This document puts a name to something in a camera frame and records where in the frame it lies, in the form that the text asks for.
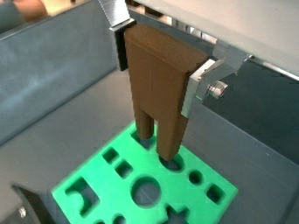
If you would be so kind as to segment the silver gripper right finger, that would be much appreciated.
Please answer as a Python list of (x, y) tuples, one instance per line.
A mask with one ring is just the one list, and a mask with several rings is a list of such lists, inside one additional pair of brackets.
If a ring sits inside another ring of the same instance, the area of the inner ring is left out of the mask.
[(249, 54), (223, 41), (217, 41), (212, 50), (213, 59), (208, 59), (200, 68), (191, 74), (181, 105), (181, 114), (188, 117), (192, 102), (200, 102), (211, 95), (219, 99), (225, 92), (228, 85), (221, 81), (233, 74), (241, 67)]

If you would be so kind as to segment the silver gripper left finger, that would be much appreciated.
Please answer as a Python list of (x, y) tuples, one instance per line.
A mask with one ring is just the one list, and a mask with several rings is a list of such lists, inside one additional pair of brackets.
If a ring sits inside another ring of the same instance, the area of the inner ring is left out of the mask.
[(97, 0), (109, 22), (109, 33), (112, 37), (116, 66), (120, 71), (127, 70), (127, 49), (124, 32), (136, 24), (129, 17), (125, 0)]

